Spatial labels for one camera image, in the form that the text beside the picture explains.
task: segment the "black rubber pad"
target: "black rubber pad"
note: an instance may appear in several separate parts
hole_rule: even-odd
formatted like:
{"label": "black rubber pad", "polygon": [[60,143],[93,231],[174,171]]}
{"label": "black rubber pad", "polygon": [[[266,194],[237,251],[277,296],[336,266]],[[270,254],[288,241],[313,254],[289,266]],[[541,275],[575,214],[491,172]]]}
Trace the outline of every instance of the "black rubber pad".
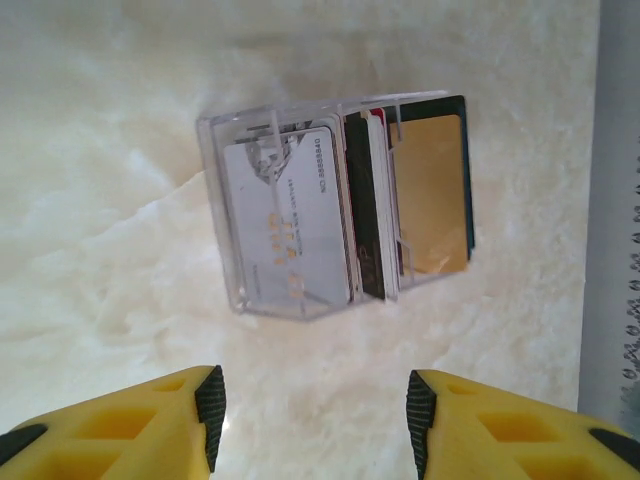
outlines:
{"label": "black rubber pad", "polygon": [[640,443],[604,428],[592,428],[589,433],[640,473]]}
{"label": "black rubber pad", "polygon": [[0,435],[0,466],[31,445],[46,431],[46,425],[36,423]]}
{"label": "black rubber pad", "polygon": [[413,457],[418,469],[418,480],[422,480],[427,471],[429,451],[427,432],[433,426],[436,415],[436,393],[425,383],[417,371],[409,377],[407,391],[407,424],[411,435]]}
{"label": "black rubber pad", "polygon": [[218,365],[207,376],[195,392],[198,420],[206,429],[205,450],[209,471],[213,473],[218,458],[218,447],[222,436],[222,424],[227,410],[222,368]]}

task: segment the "stack of cards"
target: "stack of cards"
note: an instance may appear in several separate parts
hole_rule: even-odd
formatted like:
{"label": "stack of cards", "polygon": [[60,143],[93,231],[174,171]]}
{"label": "stack of cards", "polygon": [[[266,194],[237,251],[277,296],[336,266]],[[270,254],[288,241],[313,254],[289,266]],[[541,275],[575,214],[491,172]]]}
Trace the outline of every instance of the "stack of cards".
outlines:
{"label": "stack of cards", "polygon": [[338,113],[245,126],[222,149],[243,295],[260,311],[396,299],[471,257],[464,98]]}

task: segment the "gray metal ruler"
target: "gray metal ruler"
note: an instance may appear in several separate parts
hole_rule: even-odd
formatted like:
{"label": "gray metal ruler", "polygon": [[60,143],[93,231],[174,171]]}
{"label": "gray metal ruler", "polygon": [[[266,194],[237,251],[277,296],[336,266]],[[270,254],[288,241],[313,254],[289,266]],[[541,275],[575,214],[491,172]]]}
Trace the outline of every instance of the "gray metal ruler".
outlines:
{"label": "gray metal ruler", "polygon": [[640,0],[600,13],[578,410],[640,436]]}

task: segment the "gold card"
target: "gold card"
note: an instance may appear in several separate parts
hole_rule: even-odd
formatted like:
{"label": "gold card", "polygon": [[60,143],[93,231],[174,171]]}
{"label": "gold card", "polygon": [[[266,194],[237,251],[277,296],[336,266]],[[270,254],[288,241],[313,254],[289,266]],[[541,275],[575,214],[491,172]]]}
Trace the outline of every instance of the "gold card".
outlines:
{"label": "gold card", "polygon": [[[394,150],[398,222],[417,273],[452,273],[468,264],[464,159],[458,115],[402,122]],[[391,141],[398,128],[390,124]],[[409,251],[402,263],[409,268]]]}

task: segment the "white marble surface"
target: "white marble surface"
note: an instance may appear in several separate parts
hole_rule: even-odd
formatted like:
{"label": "white marble surface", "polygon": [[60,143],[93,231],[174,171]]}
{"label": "white marble surface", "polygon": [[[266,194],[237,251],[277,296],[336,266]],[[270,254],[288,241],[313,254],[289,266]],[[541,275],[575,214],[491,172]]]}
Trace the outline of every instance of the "white marble surface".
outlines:
{"label": "white marble surface", "polygon": [[[409,371],[574,407],[595,0],[0,0],[0,429],[220,363],[214,478],[415,478]],[[311,325],[227,304],[194,133],[275,100],[467,96],[467,274]]]}

